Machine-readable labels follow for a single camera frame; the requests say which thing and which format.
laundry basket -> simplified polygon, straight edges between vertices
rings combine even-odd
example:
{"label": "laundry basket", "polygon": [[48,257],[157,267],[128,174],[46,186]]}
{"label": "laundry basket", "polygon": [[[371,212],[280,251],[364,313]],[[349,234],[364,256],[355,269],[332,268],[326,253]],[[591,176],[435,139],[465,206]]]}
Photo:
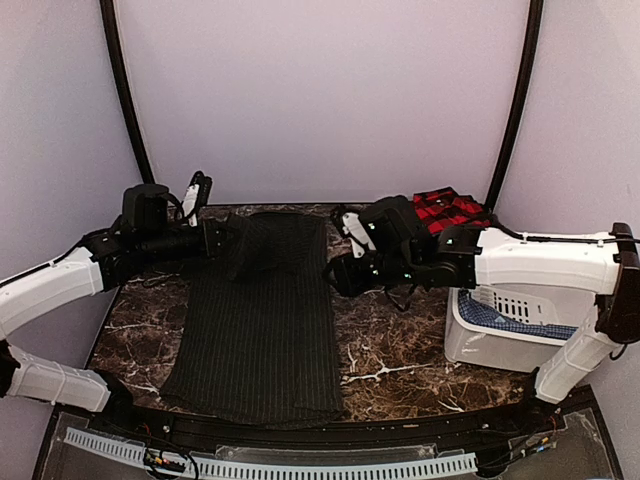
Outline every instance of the laundry basket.
{"label": "laundry basket", "polygon": [[[459,289],[449,290],[444,351],[450,362],[531,372],[566,343],[566,340],[499,330],[465,321],[460,314],[459,295]],[[578,327],[587,318],[597,315],[592,293],[569,288],[482,286],[471,291],[471,298],[524,325]]]}

white slotted strip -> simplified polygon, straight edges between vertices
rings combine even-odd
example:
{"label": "white slotted strip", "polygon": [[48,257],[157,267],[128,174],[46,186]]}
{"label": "white slotted strip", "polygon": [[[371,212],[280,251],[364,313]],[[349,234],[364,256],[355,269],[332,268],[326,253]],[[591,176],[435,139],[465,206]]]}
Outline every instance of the white slotted strip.
{"label": "white slotted strip", "polygon": [[[142,463],[145,450],[142,442],[108,438],[96,432],[71,427],[67,429],[64,442],[119,463],[146,468]],[[186,464],[182,477],[194,478],[190,462],[185,462],[182,457],[170,452],[165,452],[164,456],[168,460]],[[198,464],[200,478],[203,480],[429,480],[478,470],[475,453],[414,462],[327,467],[266,465],[214,460],[198,455],[192,457]]]}

blue cloth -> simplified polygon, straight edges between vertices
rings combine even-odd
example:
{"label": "blue cloth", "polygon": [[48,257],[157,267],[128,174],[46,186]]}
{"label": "blue cloth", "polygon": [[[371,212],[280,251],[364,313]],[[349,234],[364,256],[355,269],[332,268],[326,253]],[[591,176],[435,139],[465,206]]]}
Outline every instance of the blue cloth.
{"label": "blue cloth", "polygon": [[576,327],[567,325],[528,325],[516,322],[509,317],[503,316],[496,309],[471,298],[468,290],[458,292],[458,310],[465,322],[479,327],[495,328],[513,333],[523,333],[525,335],[535,335],[536,337],[555,338],[558,340],[568,340]]}

marble table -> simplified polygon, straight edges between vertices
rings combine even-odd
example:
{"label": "marble table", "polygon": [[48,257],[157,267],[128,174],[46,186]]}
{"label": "marble table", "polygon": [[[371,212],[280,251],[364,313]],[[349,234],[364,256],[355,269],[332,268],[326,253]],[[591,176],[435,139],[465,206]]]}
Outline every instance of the marble table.
{"label": "marble table", "polygon": [[[327,218],[328,257],[350,250],[328,220],[333,205],[211,206],[206,218],[228,213],[298,211]],[[399,312],[381,291],[358,298],[333,292],[345,412],[342,421],[398,420],[466,412],[517,402],[525,375],[444,357],[447,290],[419,288]],[[135,404],[184,411],[159,389],[173,367],[187,314],[189,282],[180,273],[151,271],[124,286],[100,334],[90,368],[113,372]]]}

red and black checkered cloth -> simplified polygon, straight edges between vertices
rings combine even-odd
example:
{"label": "red and black checkered cloth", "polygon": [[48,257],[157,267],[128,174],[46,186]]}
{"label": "red and black checkered cloth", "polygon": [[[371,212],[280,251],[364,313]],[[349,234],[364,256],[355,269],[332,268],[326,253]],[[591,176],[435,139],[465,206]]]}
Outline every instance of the red and black checkered cloth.
{"label": "red and black checkered cloth", "polygon": [[489,212],[471,195],[458,195],[451,187],[413,195],[416,213],[436,235],[451,225],[472,224],[488,227]]}

